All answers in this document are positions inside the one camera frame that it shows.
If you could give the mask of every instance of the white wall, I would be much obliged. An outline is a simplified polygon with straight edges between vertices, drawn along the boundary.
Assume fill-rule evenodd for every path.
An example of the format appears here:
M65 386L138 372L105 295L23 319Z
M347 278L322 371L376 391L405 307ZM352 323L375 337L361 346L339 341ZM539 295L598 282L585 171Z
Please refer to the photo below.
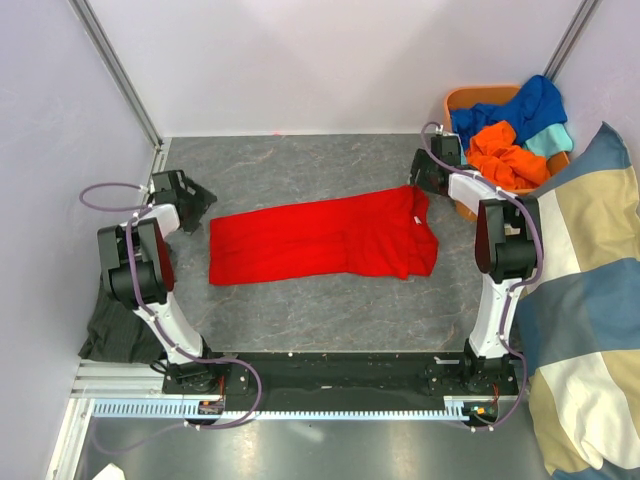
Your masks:
M165 136L416 132L541 73L579 0L91 0Z
M0 45L0 477L31 480L44 478L95 304L96 231L122 219L77 194L145 181L152 149L66 1L3 0Z
M581 153L604 120L622 136L640 178L640 2L601 2L560 71L569 134Z

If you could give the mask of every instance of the orange laundry basket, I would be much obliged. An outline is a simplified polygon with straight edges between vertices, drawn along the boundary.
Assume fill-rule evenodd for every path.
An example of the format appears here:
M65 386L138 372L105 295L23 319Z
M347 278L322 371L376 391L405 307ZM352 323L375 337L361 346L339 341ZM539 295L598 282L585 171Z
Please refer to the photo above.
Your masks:
M520 87L517 85L495 85L486 87L462 87L449 92L444 99L444 121L442 123L445 130L452 131L451 110L471 108L476 103L504 105L518 93L518 90L520 90ZM555 175L567 165L569 165L569 157L566 152L560 152L547 160L547 167L551 175ZM511 191L518 195L526 195L533 190L524 189ZM476 215L460 202L456 202L456 210L463 218L472 222L476 221Z

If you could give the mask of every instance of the orange cloth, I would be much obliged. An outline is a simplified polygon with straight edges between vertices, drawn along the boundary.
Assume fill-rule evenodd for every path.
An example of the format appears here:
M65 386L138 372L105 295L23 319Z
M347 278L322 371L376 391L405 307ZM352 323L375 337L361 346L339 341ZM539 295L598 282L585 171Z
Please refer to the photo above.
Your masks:
M513 145L515 139L516 132L508 122L485 127L471 138L467 162L480 170L485 178L507 190L542 185L551 176L547 159Z

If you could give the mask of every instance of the teal cloth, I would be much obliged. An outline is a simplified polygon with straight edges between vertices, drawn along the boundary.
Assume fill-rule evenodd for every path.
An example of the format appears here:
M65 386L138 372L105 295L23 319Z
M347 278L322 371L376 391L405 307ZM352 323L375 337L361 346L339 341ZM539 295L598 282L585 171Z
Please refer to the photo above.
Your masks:
M573 150L573 140L562 123L554 123L524 142L524 147L535 155L550 158Z
M456 137L458 137L458 142L460 143L460 165L466 165L467 162L467 156L464 154L464 148L462 148L462 140L460 140L460 135L457 135L455 133L452 132L444 132L445 135L455 135Z

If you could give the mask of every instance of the gray countertop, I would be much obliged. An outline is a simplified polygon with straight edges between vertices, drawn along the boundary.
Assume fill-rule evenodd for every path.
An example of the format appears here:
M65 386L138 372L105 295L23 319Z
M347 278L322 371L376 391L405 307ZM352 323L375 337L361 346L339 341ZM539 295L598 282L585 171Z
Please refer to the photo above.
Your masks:
M215 287L208 282L209 222L291 203L347 197L406 183L417 135L174 139L167 169L183 169L218 196L191 236L176 233L176 298L214 350L459 350L475 323L481 277L475 226L451 200L430 195L440 241L430 277L323 275Z

